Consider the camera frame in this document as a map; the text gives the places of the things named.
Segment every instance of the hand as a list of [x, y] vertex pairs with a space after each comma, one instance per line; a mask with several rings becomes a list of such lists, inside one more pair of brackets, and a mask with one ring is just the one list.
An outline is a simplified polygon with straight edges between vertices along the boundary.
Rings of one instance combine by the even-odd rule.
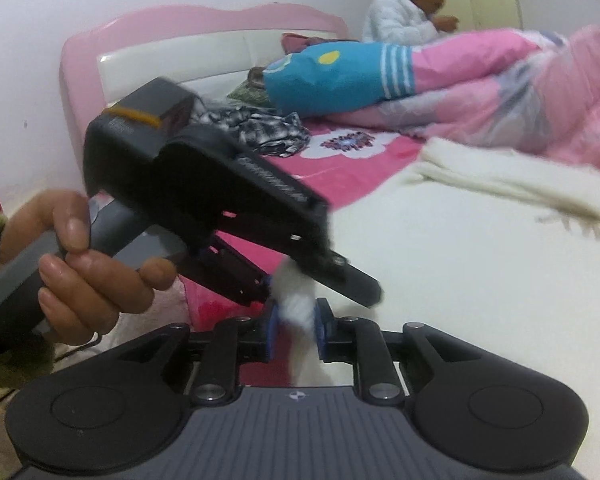
[[455, 16], [434, 16], [431, 19], [436, 30], [442, 32], [455, 32], [458, 28], [458, 21]]
[[48, 190], [19, 209], [0, 239], [0, 268], [43, 232], [53, 228], [68, 251], [65, 261], [46, 254], [39, 272], [46, 287], [38, 301], [50, 339], [69, 345], [87, 343], [94, 332], [109, 333], [120, 312], [140, 314], [154, 300], [154, 288], [167, 290], [176, 279], [171, 262], [152, 258], [138, 272], [89, 247], [89, 206], [74, 191]]

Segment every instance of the metal bolt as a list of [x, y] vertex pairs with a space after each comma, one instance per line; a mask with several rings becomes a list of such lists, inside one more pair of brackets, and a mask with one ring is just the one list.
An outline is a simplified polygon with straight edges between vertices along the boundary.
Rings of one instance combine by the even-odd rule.
[[202, 400], [222, 399], [226, 390], [219, 384], [202, 384], [196, 388], [196, 397]]
[[379, 383], [370, 387], [369, 393], [375, 399], [390, 400], [400, 395], [400, 388], [395, 384]]

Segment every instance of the pink headboard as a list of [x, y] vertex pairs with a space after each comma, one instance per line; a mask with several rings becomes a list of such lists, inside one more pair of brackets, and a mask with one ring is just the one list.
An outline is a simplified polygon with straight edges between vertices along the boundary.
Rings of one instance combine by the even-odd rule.
[[97, 60], [103, 54], [138, 44], [234, 30], [322, 30], [347, 39], [344, 20], [295, 4], [269, 4], [245, 10], [163, 6], [138, 10], [69, 38], [62, 48], [62, 75], [78, 131], [105, 108]]

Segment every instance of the woman in white jacket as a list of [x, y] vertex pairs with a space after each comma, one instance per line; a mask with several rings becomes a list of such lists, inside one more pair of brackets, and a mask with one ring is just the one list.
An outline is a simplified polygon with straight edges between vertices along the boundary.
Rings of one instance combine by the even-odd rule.
[[445, 0], [374, 0], [362, 41], [406, 46], [430, 43], [458, 27], [455, 16], [435, 16]]

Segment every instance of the gray ribbed surface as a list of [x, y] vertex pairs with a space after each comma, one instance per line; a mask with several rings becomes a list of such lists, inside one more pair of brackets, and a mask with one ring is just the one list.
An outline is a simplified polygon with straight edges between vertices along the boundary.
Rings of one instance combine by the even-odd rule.
[[[246, 388], [224, 408], [196, 412], [161, 455], [109, 480], [503, 480], [429, 447], [397, 410], [351, 388]], [[18, 480], [59, 477], [24, 472]], [[579, 480], [568, 468], [517, 477]]]

